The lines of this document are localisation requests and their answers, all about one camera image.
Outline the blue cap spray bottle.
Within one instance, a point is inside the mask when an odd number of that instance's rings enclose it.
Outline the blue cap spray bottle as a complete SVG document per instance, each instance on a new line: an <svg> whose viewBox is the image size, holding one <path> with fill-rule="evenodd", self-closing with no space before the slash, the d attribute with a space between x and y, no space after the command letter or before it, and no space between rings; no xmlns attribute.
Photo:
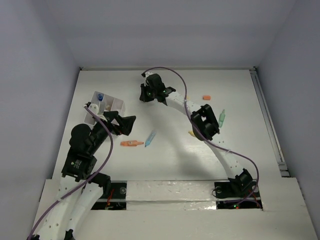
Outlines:
<svg viewBox="0 0 320 240"><path fill-rule="evenodd" d="M97 99L98 99L100 102L103 101L103 98L104 98L104 95L103 95L103 94L101 94L101 93L98 93L98 94L97 94Z"/></svg>

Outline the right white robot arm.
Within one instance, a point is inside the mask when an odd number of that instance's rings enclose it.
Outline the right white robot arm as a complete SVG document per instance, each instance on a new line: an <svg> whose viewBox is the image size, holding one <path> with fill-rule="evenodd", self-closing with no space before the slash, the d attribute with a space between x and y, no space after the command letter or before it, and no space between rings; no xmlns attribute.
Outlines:
<svg viewBox="0 0 320 240"><path fill-rule="evenodd" d="M141 75L145 78L145 83L140 85L139 100L145 103L157 100L186 115L195 137L211 149L223 166L228 179L227 188L231 193L224 193L221 198L248 198L248 189L253 183L253 178L234 157L234 154L227 149L220 135L219 123L212 107L208 104L199 105L187 100L174 88L166 87L157 73L146 71Z"/></svg>

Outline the yellow highlighter pen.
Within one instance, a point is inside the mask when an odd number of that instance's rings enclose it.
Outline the yellow highlighter pen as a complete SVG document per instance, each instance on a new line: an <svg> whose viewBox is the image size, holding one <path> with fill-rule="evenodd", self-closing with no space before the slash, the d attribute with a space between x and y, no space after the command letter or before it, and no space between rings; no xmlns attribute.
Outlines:
<svg viewBox="0 0 320 240"><path fill-rule="evenodd" d="M193 133L193 131L188 131L188 133L189 133L192 137L195 137L195 134Z"/></svg>

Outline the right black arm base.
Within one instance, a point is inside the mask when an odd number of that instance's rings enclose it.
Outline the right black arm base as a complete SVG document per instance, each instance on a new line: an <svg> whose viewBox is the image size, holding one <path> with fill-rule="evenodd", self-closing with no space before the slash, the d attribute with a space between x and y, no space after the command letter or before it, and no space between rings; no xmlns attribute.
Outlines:
<svg viewBox="0 0 320 240"><path fill-rule="evenodd" d="M263 209L259 187L256 186L255 180L240 193L232 190L230 182L218 181L214 183L211 194L215 197L218 210Z"/></svg>

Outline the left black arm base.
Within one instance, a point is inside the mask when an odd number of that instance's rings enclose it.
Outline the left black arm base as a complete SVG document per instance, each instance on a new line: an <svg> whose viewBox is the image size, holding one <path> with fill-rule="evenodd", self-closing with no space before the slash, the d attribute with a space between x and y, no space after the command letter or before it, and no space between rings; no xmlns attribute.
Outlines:
<svg viewBox="0 0 320 240"><path fill-rule="evenodd" d="M104 193L91 210L120 211L127 209L127 182L112 181L108 193Z"/></svg>

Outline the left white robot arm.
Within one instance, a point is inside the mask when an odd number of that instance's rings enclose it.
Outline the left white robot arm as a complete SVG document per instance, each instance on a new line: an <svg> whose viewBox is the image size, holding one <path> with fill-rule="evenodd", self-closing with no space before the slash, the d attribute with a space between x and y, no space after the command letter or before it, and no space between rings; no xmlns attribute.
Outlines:
<svg viewBox="0 0 320 240"><path fill-rule="evenodd" d="M102 115L87 112L94 121L93 127L81 123L71 130L55 201L34 224L29 240L75 240L96 201L112 195L111 178L101 173L106 163L94 170L95 153L107 138L128 136L136 116L122 117L118 111Z"/></svg>

